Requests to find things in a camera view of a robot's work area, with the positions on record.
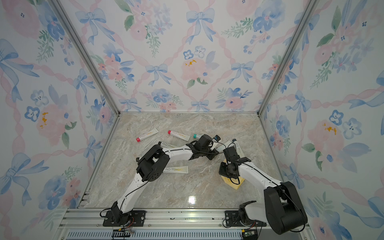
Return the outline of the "aluminium frame post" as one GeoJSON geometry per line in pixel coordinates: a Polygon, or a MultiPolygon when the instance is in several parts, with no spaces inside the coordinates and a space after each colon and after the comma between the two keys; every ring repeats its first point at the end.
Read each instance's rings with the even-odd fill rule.
{"type": "Polygon", "coordinates": [[[263,103],[261,104],[261,107],[258,111],[258,117],[261,118],[263,113],[267,111],[267,105],[269,103],[270,98],[273,95],[273,92],[275,91],[275,88],[279,84],[280,78],[283,75],[284,70],[288,66],[288,63],[291,59],[291,57],[294,54],[294,51],[296,50],[296,47],[298,45],[299,40],[301,39],[304,30],[307,28],[310,19],[312,18],[314,11],[316,9],[316,6],[318,4],[318,1],[316,0],[310,0],[308,1],[308,5],[304,9],[303,15],[300,18],[299,24],[297,28],[295,29],[295,32],[292,36],[292,40],[287,46],[287,49],[285,53],[283,54],[283,58],[281,61],[281,64],[279,65],[277,72],[271,82],[271,85],[269,86],[267,93],[264,97],[263,103]]]}
{"type": "Polygon", "coordinates": [[[76,50],[78,51],[78,53],[81,56],[81,59],[85,63],[85,66],[90,71],[92,77],[96,81],[96,84],[98,85],[102,94],[106,98],[106,101],[112,107],[114,114],[118,117],[120,115],[120,111],[118,110],[114,99],[112,98],[110,92],[108,91],[107,86],[105,85],[105,83],[101,79],[101,77],[97,71],[97,68],[92,61],[91,56],[89,55],[87,49],[85,48],[84,44],[82,43],[80,35],[77,33],[76,29],[74,28],[74,26],[73,26],[73,24],[72,24],[72,22],[68,16],[68,14],[66,13],[63,5],[61,4],[60,1],[56,1],[56,0],[48,1],[48,3],[50,4],[54,13],[58,17],[61,24],[63,25],[63,28],[65,29],[65,31],[68,32],[68,35],[71,37],[71,40],[73,41],[73,44],[74,44],[76,50]]]}

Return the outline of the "black cap toothpaste tube centre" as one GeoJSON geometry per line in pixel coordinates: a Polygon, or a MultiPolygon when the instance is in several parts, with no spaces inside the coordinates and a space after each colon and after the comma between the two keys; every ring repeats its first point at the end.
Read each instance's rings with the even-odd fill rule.
{"type": "Polygon", "coordinates": [[[166,149],[173,149],[173,148],[178,147],[178,146],[175,146],[175,145],[172,145],[169,143],[165,143],[165,142],[158,142],[158,145],[160,145],[162,148],[166,148],[166,149]]]}

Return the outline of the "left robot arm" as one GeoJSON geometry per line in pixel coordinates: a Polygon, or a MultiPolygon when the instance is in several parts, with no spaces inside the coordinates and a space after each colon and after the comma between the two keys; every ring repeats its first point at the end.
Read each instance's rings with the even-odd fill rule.
{"type": "Polygon", "coordinates": [[[221,138],[204,134],[198,140],[177,148],[163,148],[157,144],[137,159],[136,175],[125,193],[107,211],[103,226],[124,226],[132,222],[132,210],[149,182],[160,177],[169,163],[190,161],[200,157],[212,160],[219,152],[215,149],[221,138]]]}

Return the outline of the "right aluminium frame post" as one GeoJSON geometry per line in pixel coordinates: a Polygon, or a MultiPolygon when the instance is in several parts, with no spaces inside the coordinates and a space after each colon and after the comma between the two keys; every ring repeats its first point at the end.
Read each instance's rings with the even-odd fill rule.
{"type": "Polygon", "coordinates": [[[258,111],[258,117],[261,118],[263,113],[267,111],[267,105],[269,103],[270,98],[273,95],[273,92],[275,91],[275,88],[279,84],[280,78],[283,75],[284,70],[288,66],[288,63],[291,59],[291,57],[294,54],[294,51],[296,50],[296,47],[298,45],[299,40],[301,39],[304,30],[307,28],[310,19],[312,18],[314,11],[316,9],[316,6],[318,4],[318,1],[316,0],[310,0],[308,1],[308,5],[304,9],[303,15],[300,18],[299,24],[297,28],[295,29],[295,32],[292,36],[292,40],[287,46],[287,49],[285,53],[283,54],[283,58],[281,61],[281,64],[279,65],[277,72],[271,82],[271,85],[269,86],[267,93],[264,97],[263,103],[261,104],[261,107],[258,111]]]}

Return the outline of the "left aluminium frame post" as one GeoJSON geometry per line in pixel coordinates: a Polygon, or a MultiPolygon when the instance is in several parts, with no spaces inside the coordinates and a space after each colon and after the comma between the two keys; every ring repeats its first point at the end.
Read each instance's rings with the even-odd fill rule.
{"type": "Polygon", "coordinates": [[[61,4],[60,1],[56,1],[56,0],[48,1],[48,3],[50,4],[54,13],[58,17],[61,24],[63,25],[63,28],[65,29],[65,31],[68,32],[68,35],[71,37],[71,40],[73,41],[73,44],[74,44],[76,50],[78,51],[78,53],[81,56],[81,59],[85,63],[85,66],[90,71],[92,77],[96,81],[96,84],[98,85],[102,94],[106,98],[106,101],[112,107],[114,114],[118,117],[120,115],[120,111],[118,110],[114,99],[112,98],[110,92],[108,91],[107,86],[105,85],[105,83],[101,79],[101,77],[97,71],[97,68],[92,61],[91,56],[89,55],[87,49],[85,48],[84,44],[82,43],[80,35],[77,33],[76,29],[74,28],[74,26],[73,26],[73,24],[72,24],[72,22],[68,16],[68,14],[66,13],[63,5],[61,4]]]}

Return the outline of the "aluminium front rail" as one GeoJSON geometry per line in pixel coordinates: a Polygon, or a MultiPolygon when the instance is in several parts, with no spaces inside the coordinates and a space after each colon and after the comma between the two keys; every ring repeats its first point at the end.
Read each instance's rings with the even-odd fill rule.
{"type": "Polygon", "coordinates": [[[313,240],[311,229],[274,233],[270,226],[231,227],[222,209],[145,209],[142,226],[105,227],[101,209],[69,209],[55,240],[313,240]]]}

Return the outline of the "yellow cleaning cloth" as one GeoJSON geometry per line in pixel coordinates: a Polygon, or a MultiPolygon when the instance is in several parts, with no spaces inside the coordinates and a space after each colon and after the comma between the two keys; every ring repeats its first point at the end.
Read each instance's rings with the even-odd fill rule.
{"type": "Polygon", "coordinates": [[[238,177],[236,179],[233,179],[233,178],[226,178],[224,176],[221,176],[221,178],[223,179],[223,181],[228,186],[230,186],[231,188],[233,188],[235,190],[238,190],[240,188],[240,186],[242,185],[242,183],[245,181],[245,179],[242,177],[238,177]]]}

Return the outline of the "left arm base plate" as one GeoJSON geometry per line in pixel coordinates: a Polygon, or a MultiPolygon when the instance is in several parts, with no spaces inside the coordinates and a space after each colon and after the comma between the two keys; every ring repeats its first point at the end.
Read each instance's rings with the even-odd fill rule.
{"type": "Polygon", "coordinates": [[[120,214],[119,217],[115,217],[112,211],[109,210],[104,217],[103,227],[143,227],[146,213],[147,212],[143,210],[133,210],[125,214],[120,214]]]}

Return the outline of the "pink cap toothpaste tube left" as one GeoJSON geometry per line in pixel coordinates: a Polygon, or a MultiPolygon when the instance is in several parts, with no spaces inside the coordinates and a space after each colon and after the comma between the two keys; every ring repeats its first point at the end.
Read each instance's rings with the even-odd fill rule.
{"type": "Polygon", "coordinates": [[[159,131],[156,128],[154,128],[154,129],[150,130],[149,132],[147,132],[147,133],[139,136],[138,138],[136,138],[136,141],[137,142],[141,142],[141,141],[143,141],[143,140],[145,140],[145,139],[147,139],[147,138],[157,134],[158,132],[159,131]]]}

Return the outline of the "pink cap toothpaste tube centre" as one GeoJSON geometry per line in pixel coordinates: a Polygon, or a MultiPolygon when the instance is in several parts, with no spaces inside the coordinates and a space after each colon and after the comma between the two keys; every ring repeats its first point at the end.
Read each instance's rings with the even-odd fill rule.
{"type": "Polygon", "coordinates": [[[168,134],[173,136],[173,137],[176,137],[176,138],[182,139],[184,141],[187,141],[187,142],[190,140],[190,136],[182,134],[182,133],[179,133],[179,132],[176,132],[176,131],[169,130],[168,134]]]}

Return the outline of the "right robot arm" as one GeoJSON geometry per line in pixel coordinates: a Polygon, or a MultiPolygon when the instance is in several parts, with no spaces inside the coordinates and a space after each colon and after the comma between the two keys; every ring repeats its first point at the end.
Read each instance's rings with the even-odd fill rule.
{"type": "Polygon", "coordinates": [[[264,201],[248,201],[239,205],[238,217],[229,222],[240,222],[244,226],[270,226],[281,235],[286,232],[303,231],[308,217],[297,188],[291,182],[281,182],[269,176],[248,158],[230,163],[222,162],[219,175],[229,179],[243,178],[254,185],[264,201]]]}

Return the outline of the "dark green cap toothpaste tube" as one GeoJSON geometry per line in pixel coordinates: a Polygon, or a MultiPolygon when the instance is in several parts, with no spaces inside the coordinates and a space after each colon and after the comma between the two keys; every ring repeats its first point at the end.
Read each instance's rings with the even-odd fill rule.
{"type": "Polygon", "coordinates": [[[165,173],[165,174],[188,174],[189,168],[188,168],[188,166],[166,167],[163,170],[163,173],[165,173]]]}

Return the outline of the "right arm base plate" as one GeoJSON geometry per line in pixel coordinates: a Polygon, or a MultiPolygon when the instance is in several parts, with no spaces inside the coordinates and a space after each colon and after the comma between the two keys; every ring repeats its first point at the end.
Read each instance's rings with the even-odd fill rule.
{"type": "Polygon", "coordinates": [[[266,227],[267,224],[261,221],[253,221],[253,220],[242,220],[239,211],[231,211],[227,210],[224,211],[225,217],[224,217],[224,223],[223,225],[225,227],[231,228],[231,227],[245,227],[250,228],[253,227],[266,227]]]}

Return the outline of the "pink cap toothpaste tube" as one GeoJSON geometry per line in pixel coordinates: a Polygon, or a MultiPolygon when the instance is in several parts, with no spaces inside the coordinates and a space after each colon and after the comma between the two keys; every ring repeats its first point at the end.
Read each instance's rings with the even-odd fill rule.
{"type": "Polygon", "coordinates": [[[136,138],[136,141],[137,142],[141,142],[141,141],[143,141],[143,140],[145,140],[145,139],[147,139],[147,138],[157,134],[158,132],[159,131],[156,128],[154,128],[154,129],[150,130],[149,132],[147,132],[147,133],[139,136],[138,138],[136,138]]]}
{"type": "Polygon", "coordinates": [[[182,139],[184,141],[187,141],[187,142],[190,140],[190,136],[182,134],[182,133],[179,133],[179,132],[176,132],[176,131],[169,130],[168,134],[173,136],[173,137],[176,137],[176,138],[182,139]]]}

